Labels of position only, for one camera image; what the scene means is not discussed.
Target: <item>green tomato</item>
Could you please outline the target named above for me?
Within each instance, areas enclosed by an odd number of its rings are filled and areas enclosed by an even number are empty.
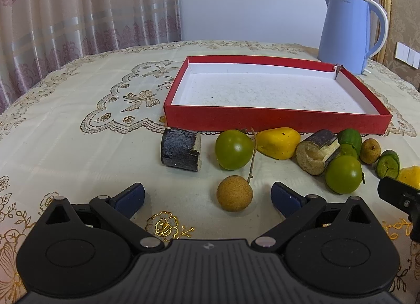
[[[236,170],[245,166],[251,159],[254,142],[241,131],[227,130],[217,137],[215,151],[222,168]]]
[[[328,187],[339,194],[354,192],[362,179],[362,166],[358,159],[351,155],[342,155],[333,159],[325,173]]]

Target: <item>wooden log piece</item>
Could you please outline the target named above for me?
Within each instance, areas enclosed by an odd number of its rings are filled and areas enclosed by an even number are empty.
[[[199,171],[201,167],[201,135],[199,132],[167,128],[160,145],[163,165]]]

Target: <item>yellow fruit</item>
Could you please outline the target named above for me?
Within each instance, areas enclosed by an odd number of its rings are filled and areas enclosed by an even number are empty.
[[[397,180],[420,190],[420,166],[413,165],[410,168],[402,168]]]
[[[376,139],[368,138],[362,143],[360,159],[366,164],[372,164],[381,156],[381,146]]]
[[[229,212],[239,212],[248,207],[253,195],[249,183],[238,175],[226,177],[217,187],[217,201]]]
[[[257,133],[257,150],[275,159],[289,159],[300,142],[299,132],[292,128],[277,128]]]

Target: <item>blue gripper pad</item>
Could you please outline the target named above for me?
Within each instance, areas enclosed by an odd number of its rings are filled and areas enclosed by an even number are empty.
[[[285,218],[288,218],[301,209],[307,200],[282,182],[275,182],[271,187],[271,202]]]
[[[144,187],[141,183],[135,183],[110,199],[109,204],[117,212],[131,219],[144,204]]]

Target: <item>black gripper base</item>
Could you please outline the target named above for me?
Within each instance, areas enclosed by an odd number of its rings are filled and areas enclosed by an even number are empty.
[[[389,293],[335,298],[289,275],[280,258],[258,253],[245,240],[174,240],[163,252],[139,257],[121,282],[75,299],[31,292],[20,304],[397,304]]]

